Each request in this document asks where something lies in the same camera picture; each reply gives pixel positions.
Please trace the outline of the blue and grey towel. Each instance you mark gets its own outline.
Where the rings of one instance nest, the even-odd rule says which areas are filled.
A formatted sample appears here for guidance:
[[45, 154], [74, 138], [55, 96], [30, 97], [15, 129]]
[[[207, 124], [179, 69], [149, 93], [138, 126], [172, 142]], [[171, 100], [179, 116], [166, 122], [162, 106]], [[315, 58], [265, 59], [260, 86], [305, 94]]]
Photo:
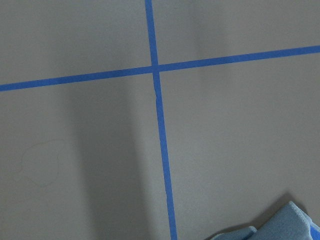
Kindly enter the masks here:
[[254, 226], [223, 232], [213, 240], [318, 240], [320, 227], [290, 201], [259, 229]]

